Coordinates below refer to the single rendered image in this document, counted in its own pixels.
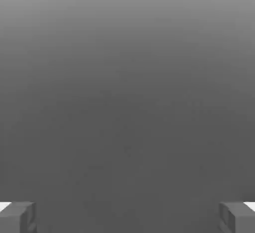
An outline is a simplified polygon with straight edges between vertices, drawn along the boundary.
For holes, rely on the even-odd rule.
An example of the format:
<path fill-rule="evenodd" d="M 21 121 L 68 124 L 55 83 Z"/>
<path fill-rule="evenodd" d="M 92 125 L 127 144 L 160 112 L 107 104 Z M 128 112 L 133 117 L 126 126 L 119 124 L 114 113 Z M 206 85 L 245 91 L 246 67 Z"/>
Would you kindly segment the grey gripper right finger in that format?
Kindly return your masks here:
<path fill-rule="evenodd" d="M 255 202 L 220 202 L 220 233 L 255 233 Z"/>

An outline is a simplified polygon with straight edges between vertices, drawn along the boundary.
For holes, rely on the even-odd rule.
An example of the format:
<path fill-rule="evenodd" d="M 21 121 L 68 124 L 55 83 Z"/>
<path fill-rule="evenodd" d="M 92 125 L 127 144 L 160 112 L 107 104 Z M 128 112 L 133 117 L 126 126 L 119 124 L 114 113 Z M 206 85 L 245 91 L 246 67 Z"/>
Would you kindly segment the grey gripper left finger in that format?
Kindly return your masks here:
<path fill-rule="evenodd" d="M 0 233 L 37 233 L 36 203 L 0 202 Z"/>

